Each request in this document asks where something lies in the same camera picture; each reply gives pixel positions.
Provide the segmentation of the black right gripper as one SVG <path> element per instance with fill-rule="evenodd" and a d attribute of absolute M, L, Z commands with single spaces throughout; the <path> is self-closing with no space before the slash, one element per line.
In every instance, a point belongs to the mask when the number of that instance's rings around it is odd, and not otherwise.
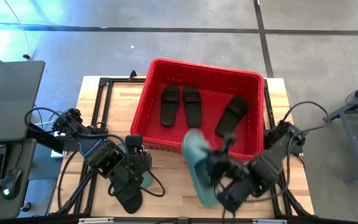
<path fill-rule="evenodd" d="M 224 152 L 212 150 L 208 154 L 206 168 L 208 174 L 217 174 L 216 184 L 223 187 L 222 178 L 228 177 L 234 181 L 244 181 L 250 172 L 244 164 L 240 164 L 230 157 L 230 147 L 236 142 L 237 136 L 235 134 L 227 134 L 224 136 Z"/>

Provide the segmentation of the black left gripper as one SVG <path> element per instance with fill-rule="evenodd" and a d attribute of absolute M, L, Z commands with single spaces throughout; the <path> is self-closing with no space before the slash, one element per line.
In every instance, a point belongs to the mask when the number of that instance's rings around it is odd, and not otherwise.
<path fill-rule="evenodd" d="M 151 169 L 151 153 L 142 148 L 142 135 L 126 136 L 125 144 L 129 150 L 129 178 L 139 179 L 144 172 L 148 172 Z"/>

